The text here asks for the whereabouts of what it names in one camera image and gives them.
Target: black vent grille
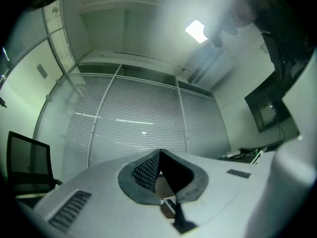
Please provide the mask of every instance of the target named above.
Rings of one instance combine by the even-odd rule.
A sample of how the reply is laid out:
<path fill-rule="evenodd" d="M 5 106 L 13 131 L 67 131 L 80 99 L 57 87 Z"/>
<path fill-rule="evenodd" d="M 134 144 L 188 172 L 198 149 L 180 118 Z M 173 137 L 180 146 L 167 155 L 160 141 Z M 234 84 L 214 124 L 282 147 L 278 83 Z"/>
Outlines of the black vent grille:
<path fill-rule="evenodd" d="M 251 175 L 250 173 L 245 173 L 245 172 L 234 170 L 234 169 L 228 170 L 227 173 L 234 176 L 243 177 L 243 178 L 249 178 Z"/>
<path fill-rule="evenodd" d="M 67 232 L 90 197 L 91 193 L 81 190 L 75 192 L 75 194 L 72 195 L 62 208 L 60 208 L 50 219 L 49 223 L 62 232 Z"/>
<path fill-rule="evenodd" d="M 143 188 L 154 192 L 155 183 L 159 176 L 159 155 L 155 154 L 152 158 L 138 166 L 132 173 L 135 182 Z"/>

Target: black chair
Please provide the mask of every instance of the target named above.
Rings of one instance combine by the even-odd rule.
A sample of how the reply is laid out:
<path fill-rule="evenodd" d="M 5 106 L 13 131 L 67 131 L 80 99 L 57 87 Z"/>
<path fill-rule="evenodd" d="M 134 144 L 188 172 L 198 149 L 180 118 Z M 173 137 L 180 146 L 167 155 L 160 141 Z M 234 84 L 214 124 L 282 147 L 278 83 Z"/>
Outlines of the black chair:
<path fill-rule="evenodd" d="M 47 193 L 62 184 L 53 178 L 50 146 L 9 131 L 7 184 L 15 196 Z"/>

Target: ceiling light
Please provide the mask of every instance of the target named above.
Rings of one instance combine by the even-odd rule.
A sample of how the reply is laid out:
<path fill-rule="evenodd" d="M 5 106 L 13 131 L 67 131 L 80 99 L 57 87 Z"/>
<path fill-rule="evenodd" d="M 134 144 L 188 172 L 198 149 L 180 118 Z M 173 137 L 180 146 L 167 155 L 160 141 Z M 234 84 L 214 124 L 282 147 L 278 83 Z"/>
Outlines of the ceiling light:
<path fill-rule="evenodd" d="M 196 41 L 202 43 L 208 39 L 204 35 L 204 27 L 205 25 L 195 19 L 188 27 L 185 28 L 185 31 L 189 33 Z"/>

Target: chair backrest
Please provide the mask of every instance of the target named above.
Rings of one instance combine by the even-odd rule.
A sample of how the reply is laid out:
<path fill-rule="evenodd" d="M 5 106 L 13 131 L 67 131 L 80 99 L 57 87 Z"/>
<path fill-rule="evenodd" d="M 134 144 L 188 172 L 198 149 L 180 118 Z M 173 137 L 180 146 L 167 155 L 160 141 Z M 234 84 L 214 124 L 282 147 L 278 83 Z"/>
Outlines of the chair backrest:
<path fill-rule="evenodd" d="M 8 185 L 16 195 L 45 193 L 54 188 L 47 144 L 9 131 L 6 165 Z"/>

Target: chair armrest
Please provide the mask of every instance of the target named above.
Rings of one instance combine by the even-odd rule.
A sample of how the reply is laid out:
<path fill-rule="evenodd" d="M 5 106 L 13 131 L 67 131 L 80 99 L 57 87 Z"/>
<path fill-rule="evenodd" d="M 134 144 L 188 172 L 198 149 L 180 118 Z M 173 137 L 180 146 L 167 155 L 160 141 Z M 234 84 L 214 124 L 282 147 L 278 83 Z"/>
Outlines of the chair armrest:
<path fill-rule="evenodd" d="M 62 185 L 62 184 L 63 184 L 60 180 L 54 179 L 54 181 L 55 181 L 55 183 L 56 183 L 57 185 Z"/>

